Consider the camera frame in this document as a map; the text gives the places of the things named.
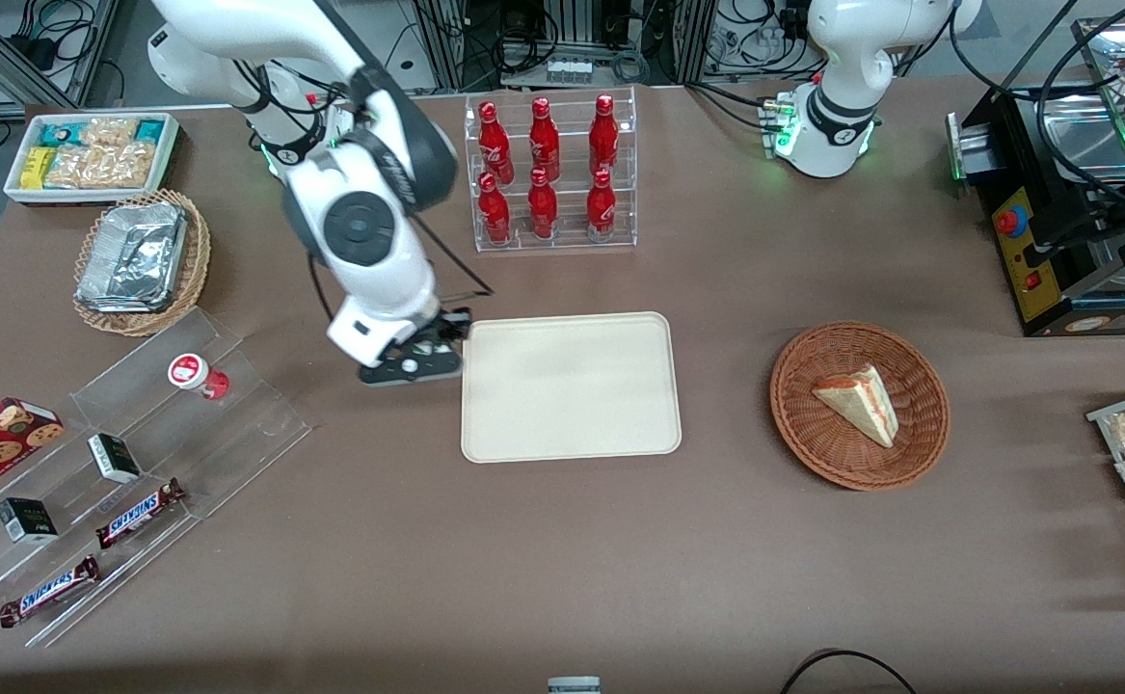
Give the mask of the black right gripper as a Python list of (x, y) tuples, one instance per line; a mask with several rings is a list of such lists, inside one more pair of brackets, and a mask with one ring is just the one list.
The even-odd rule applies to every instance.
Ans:
[(417, 330), (407, 341), (395, 344), (392, 357), (399, 360), (460, 360), (461, 346), (466, 337), (469, 337), (472, 310), (469, 307), (440, 310), (425, 328)]

